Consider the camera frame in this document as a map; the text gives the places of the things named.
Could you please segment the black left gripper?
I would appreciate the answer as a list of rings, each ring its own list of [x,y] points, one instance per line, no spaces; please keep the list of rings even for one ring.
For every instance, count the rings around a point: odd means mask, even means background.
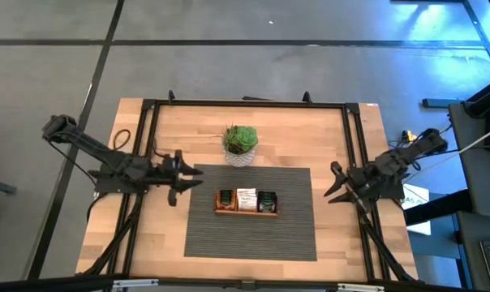
[[[162,158],[161,164],[157,164],[154,170],[154,181],[157,185],[167,185],[170,187],[168,193],[168,204],[171,207],[177,205],[177,194],[183,193],[193,187],[202,184],[203,180],[180,179],[180,172],[184,175],[201,175],[204,172],[193,168],[183,162],[182,151],[177,149],[174,155],[160,153],[156,149],[153,154]]]

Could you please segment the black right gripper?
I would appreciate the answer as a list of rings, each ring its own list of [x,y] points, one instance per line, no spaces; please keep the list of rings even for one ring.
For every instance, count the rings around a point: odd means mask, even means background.
[[[347,191],[329,200],[329,204],[353,204],[355,197],[359,200],[378,200],[387,194],[387,167],[381,163],[372,162],[361,168],[349,168],[346,171],[346,175],[343,173],[342,167],[337,161],[331,163],[330,169],[335,175],[335,181],[324,193],[324,197],[339,191],[346,182],[354,195]]]

